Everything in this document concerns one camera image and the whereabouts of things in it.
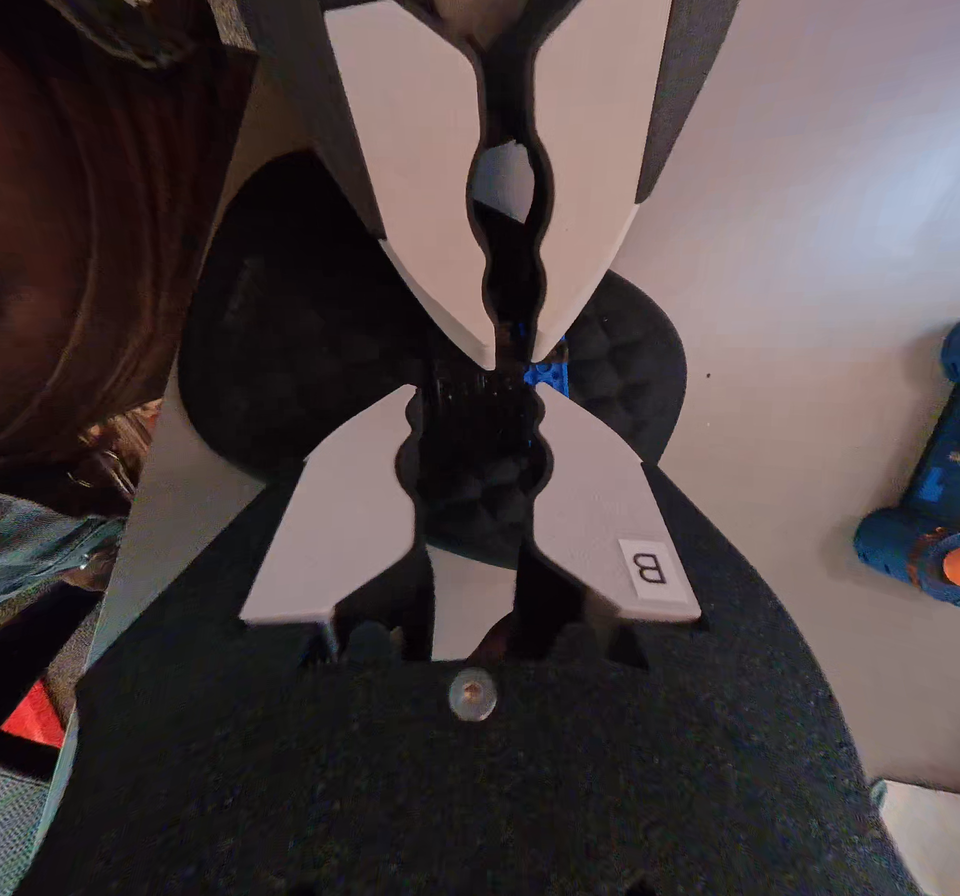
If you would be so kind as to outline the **black cushioned mat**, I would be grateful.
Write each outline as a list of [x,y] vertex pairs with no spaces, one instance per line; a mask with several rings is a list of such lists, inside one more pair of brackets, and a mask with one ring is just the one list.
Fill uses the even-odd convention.
[[430,318],[321,161],[275,158],[227,207],[178,352],[203,442],[292,490],[330,434],[403,385],[421,392],[414,483],[422,542],[517,565],[544,458],[510,421],[426,415],[426,364],[467,358]]

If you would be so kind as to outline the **person's brown sweater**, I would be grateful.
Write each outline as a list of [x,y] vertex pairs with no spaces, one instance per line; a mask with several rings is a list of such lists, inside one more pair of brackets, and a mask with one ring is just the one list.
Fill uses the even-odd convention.
[[207,0],[143,15],[185,59],[145,68],[2,0],[2,465],[62,458],[172,367],[257,57]]

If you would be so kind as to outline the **black toy brick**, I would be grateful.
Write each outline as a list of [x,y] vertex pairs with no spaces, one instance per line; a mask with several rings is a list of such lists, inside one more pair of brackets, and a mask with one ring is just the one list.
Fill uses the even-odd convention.
[[460,356],[426,364],[424,408],[434,420],[510,421],[522,414],[529,391],[519,370],[485,370]]

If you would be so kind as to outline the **red fabric item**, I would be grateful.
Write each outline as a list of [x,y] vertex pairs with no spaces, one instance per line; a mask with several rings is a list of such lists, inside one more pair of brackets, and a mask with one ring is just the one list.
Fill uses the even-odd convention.
[[2,732],[31,743],[62,749],[66,730],[44,680],[39,679],[1,726]]

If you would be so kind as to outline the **blue toy brick plate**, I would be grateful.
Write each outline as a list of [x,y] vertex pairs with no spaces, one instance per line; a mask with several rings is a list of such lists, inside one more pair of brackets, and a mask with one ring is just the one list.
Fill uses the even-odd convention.
[[543,360],[525,367],[523,381],[528,386],[550,386],[563,397],[570,398],[569,362],[569,343],[566,338],[561,338]]

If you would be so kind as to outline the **person's jeans leg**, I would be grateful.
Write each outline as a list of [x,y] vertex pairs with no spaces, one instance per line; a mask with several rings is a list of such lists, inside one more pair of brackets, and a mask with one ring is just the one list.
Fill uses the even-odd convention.
[[115,548],[125,518],[66,516],[28,499],[1,495],[1,601],[45,580],[84,568],[94,554]]

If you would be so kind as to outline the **blue brick game controller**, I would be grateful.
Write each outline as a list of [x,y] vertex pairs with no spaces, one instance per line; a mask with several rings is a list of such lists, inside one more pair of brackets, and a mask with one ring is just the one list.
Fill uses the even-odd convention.
[[864,517],[853,548],[867,567],[959,605],[959,326],[944,338],[951,393],[899,502]]

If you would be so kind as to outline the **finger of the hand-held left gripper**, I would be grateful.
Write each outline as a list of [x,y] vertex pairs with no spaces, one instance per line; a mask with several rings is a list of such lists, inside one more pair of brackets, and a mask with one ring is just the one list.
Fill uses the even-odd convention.
[[577,0],[534,56],[534,133],[552,193],[535,362],[581,313],[637,214],[672,3]]
[[324,13],[382,229],[407,288],[476,365],[497,365],[469,188],[484,135],[471,50],[394,0]]

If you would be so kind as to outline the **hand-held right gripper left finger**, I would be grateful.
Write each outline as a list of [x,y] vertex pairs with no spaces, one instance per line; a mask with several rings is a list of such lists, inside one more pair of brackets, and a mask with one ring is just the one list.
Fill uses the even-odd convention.
[[415,542],[398,472],[416,387],[403,384],[322,440],[294,491],[240,611],[245,623],[328,623],[336,606]]

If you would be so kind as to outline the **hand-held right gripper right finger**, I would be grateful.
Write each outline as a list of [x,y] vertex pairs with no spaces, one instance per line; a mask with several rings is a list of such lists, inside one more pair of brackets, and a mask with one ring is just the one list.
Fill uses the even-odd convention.
[[550,385],[534,391],[543,409],[538,436],[551,458],[534,497],[535,547],[621,619],[697,622],[701,606],[642,458]]

